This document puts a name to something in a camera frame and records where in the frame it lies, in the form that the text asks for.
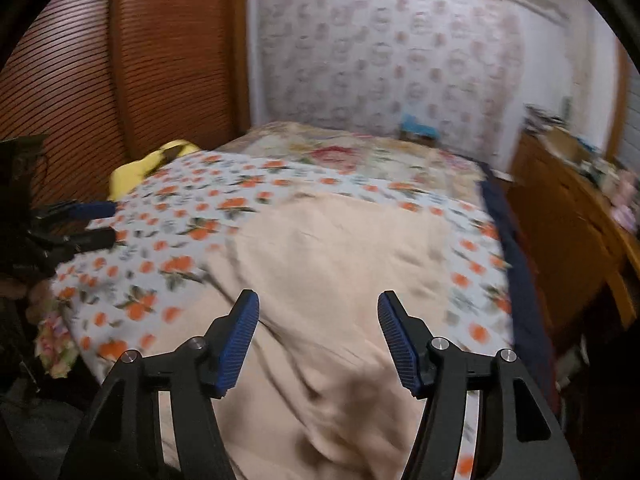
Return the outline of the brown wooden dresser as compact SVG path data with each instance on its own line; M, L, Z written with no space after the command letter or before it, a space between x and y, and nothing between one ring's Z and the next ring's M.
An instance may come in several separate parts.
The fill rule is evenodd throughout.
M509 172L506 200L554 348L566 348L590 314L628 327L639 317L639 242L605 197L533 133L520 134Z

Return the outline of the dark navy bed cover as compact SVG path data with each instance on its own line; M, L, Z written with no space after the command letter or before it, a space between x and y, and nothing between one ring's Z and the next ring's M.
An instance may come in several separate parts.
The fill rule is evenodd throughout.
M523 361L551 411L558 414L561 406L555 385L554 354L544 328L537 289L528 260L521 248L521 233L516 226L506 194L486 162L478 164L484 174L480 189L490 218L494 220L498 240L506 260L513 325L513 348Z

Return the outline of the floral beige blanket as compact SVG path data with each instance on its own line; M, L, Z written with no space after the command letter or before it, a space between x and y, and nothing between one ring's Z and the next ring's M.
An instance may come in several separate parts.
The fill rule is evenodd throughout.
M280 158L343 174L408 182L479 207L484 172L475 162L439 148L386 136L323 129L299 122L268 122L221 145L222 152Z

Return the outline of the cardboard box on dresser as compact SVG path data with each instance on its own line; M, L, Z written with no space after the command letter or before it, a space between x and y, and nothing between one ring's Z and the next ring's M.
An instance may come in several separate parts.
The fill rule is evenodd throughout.
M552 154L573 164L590 159L588 148L564 128L552 127L542 135L542 140Z

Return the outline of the brown wooden wardrobe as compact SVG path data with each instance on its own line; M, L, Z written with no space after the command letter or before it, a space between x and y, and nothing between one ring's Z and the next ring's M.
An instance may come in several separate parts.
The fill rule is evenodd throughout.
M172 140L250 128L247 0L50 0L1 71L3 139L42 136L36 204L107 194Z

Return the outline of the patterned lace curtain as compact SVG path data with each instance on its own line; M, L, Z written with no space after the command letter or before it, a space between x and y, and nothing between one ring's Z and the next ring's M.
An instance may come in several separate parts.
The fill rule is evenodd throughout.
M494 162L520 85L510 0L258 0L267 115L372 136L406 122Z

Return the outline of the yellow garment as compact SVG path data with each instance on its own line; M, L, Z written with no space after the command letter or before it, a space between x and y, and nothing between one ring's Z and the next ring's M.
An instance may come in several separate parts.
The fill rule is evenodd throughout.
M142 159L119 166L110 175L108 199L117 202L146 178L156 174L181 156L197 153L200 149L186 140L170 141Z

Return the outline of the pink kettle on dresser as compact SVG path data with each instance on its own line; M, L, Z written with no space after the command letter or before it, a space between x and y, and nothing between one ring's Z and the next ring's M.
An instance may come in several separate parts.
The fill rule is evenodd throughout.
M628 233L634 234L639 223L639 180L628 169L620 172L620 180L612 198L612 218Z

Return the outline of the beige printed t-shirt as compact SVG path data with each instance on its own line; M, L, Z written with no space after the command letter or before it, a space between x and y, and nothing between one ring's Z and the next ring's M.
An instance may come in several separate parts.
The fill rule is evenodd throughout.
M396 479L419 426L378 324L396 292L433 332L444 326L450 227L335 194L297 192L245 222L204 268L213 278L154 337L151 352L201 335L238 293L260 318L236 387L216 417L240 479Z

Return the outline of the orange-print white bed sheet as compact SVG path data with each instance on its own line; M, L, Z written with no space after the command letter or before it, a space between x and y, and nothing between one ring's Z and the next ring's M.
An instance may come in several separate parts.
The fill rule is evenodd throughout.
M199 152L170 164L119 202L107 225L113 248L58 268L53 289L81 362L103 379L126 348L149 350L171 330L212 273L216 252L262 209L297 183L381 205L439 214L451 226L451 292L445 333L477 352L513 339L508 266L483 198L483 174L471 191L442 179L422 183L409 162L390 169L337 170L284 159Z

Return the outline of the blue box on bed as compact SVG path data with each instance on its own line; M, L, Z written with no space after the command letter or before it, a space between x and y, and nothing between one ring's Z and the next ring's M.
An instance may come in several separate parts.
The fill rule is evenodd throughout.
M399 139L424 145L434 145L439 140L438 131L422 124L414 116L405 114L401 118Z

